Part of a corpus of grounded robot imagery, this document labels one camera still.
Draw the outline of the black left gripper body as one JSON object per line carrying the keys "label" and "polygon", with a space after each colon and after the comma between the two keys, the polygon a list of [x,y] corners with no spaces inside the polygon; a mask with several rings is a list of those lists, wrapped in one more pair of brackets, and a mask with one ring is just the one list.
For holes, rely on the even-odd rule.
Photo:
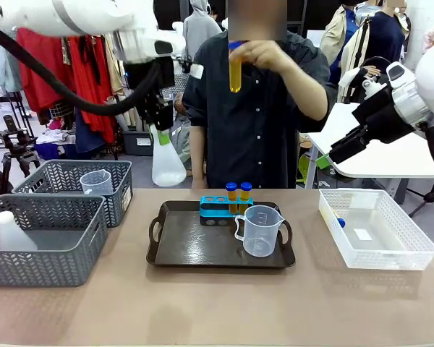
{"label": "black left gripper body", "polygon": [[140,109],[140,99],[148,94],[156,94],[156,104],[163,99],[162,90],[175,86],[174,63],[171,57],[157,58],[152,61],[133,64],[124,63],[127,87],[134,92],[139,86],[144,93],[136,99],[135,108]]}

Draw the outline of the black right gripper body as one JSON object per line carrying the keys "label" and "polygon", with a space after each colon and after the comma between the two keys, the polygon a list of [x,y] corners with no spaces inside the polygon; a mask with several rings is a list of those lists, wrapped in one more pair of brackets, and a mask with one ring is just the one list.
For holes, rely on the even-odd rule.
{"label": "black right gripper body", "polygon": [[352,114],[359,122],[362,144],[371,140],[390,144],[414,131],[397,113],[389,87],[364,100]]}

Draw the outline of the person's left hand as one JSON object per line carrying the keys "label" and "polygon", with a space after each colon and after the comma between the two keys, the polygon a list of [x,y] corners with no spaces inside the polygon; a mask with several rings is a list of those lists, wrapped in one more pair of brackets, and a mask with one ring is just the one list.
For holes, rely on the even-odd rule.
{"label": "person's left hand", "polygon": [[249,63],[259,69],[268,69],[278,74],[284,74],[297,67],[294,60],[273,40],[244,42],[229,54],[229,61]]}

